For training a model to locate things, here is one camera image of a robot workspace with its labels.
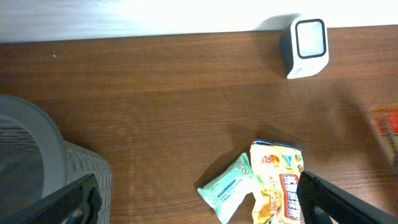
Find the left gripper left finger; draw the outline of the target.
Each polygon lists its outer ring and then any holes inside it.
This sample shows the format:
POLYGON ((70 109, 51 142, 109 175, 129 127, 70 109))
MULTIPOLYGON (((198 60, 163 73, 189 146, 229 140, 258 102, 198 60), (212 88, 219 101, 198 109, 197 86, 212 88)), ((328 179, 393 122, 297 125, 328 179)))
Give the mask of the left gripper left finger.
POLYGON ((96 224, 102 199, 94 174, 87 174, 60 190, 16 212, 1 223, 96 224))

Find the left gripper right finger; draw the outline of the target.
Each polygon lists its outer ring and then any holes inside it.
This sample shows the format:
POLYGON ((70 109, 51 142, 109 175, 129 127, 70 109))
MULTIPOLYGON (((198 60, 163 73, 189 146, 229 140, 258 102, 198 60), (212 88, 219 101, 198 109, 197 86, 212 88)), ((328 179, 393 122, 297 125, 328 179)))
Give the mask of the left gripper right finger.
POLYGON ((319 176, 303 171, 297 187, 306 224, 331 223, 397 223, 392 216, 355 197, 319 176))

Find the yellow snack bag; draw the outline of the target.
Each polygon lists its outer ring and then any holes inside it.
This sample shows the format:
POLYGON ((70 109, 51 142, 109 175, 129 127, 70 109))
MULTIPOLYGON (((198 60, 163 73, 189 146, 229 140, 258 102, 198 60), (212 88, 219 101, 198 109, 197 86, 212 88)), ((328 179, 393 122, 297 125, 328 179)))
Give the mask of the yellow snack bag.
POLYGON ((297 195, 303 171, 302 147, 282 142, 255 140, 251 144, 251 167, 256 181, 253 222, 300 223, 297 195))

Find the teal wipes pack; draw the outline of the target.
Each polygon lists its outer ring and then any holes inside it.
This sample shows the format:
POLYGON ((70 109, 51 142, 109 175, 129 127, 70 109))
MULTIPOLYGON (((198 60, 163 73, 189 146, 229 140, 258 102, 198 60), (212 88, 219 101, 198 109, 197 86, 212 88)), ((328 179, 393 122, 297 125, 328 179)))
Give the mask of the teal wipes pack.
POLYGON ((222 174, 197 188, 202 199, 215 211, 218 220, 227 224, 247 194, 253 192, 255 179, 246 152, 222 174))

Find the orange spaghetti pack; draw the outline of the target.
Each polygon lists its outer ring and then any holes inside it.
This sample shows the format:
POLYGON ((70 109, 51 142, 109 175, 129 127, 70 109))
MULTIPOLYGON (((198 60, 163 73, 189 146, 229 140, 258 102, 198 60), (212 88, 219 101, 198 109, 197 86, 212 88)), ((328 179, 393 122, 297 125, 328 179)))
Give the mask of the orange spaghetti pack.
POLYGON ((370 115, 389 165, 397 172, 397 103, 374 106, 370 115))

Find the white barcode scanner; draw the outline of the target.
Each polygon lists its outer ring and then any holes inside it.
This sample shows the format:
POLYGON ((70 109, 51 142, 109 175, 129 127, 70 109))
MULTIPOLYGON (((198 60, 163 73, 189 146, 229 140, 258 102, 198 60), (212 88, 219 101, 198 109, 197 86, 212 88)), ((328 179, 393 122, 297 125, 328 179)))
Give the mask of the white barcode scanner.
POLYGON ((279 49, 289 80, 320 73, 330 58, 325 22, 320 18, 295 18, 283 30, 279 49))

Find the grey plastic basket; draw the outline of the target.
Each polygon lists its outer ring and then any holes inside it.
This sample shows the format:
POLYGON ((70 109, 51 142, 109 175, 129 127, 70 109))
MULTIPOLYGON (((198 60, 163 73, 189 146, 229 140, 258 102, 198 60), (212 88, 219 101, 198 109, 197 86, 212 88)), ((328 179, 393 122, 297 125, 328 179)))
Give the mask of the grey plastic basket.
POLYGON ((95 175, 101 195, 98 223, 109 223, 112 172, 106 159, 64 140, 36 105, 1 95, 1 218, 86 174, 95 175))

